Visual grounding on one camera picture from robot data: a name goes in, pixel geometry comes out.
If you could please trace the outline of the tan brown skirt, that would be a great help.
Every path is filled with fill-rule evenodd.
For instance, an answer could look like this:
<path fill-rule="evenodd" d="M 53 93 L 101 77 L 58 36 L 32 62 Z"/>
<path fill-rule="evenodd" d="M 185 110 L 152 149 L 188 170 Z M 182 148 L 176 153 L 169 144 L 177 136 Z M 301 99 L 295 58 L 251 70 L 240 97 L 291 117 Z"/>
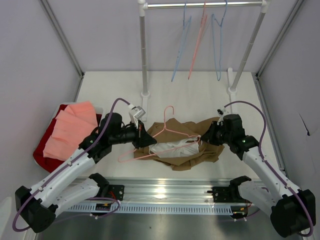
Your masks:
<path fill-rule="evenodd" d="M 175 118 L 155 122 L 147 133 L 157 140 L 156 144 L 140 148 L 133 154 L 138 160 L 154 160 L 172 168 L 174 171 L 187 171 L 203 162 L 215 163 L 219 160 L 224 146 L 211 145 L 202 140 L 213 121 L 212 117 L 198 123 L 181 123 Z"/>

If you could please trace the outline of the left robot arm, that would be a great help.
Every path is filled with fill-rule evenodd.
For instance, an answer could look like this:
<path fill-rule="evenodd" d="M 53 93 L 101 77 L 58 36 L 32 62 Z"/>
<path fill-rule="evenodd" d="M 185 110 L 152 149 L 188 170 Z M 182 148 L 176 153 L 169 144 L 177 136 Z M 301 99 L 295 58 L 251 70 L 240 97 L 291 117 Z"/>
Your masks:
<path fill-rule="evenodd" d="M 130 122 L 123 125 L 119 113 L 108 113 L 69 159 L 32 187 L 21 186 L 15 191 L 15 217 L 22 217 L 27 230 L 41 233 L 68 208 L 87 199 L 105 199 L 109 183 L 98 173 L 70 189 L 67 187 L 107 156 L 114 145 L 131 143 L 139 149 L 155 144 L 157 141 L 147 133 L 141 120 L 144 115 L 143 109 L 134 107 L 129 111 Z"/>

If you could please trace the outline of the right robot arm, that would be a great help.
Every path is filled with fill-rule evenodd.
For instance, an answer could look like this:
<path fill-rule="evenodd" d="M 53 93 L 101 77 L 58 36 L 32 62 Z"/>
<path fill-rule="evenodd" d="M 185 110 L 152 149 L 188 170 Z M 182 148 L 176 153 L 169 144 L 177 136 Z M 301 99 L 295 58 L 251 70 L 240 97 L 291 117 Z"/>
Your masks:
<path fill-rule="evenodd" d="M 269 217 L 273 228 L 283 238 L 302 235 L 304 230 L 309 230 L 307 236 L 313 234 L 316 225 L 314 194 L 309 189 L 301 190 L 268 162 L 261 144 L 245 133 L 238 114 L 228 114 L 213 121 L 201 140 L 215 146 L 228 145 L 265 186 L 265 189 L 258 187 L 246 176 L 235 178 L 235 185 L 228 189 L 232 201 L 245 199 L 253 203 Z"/>

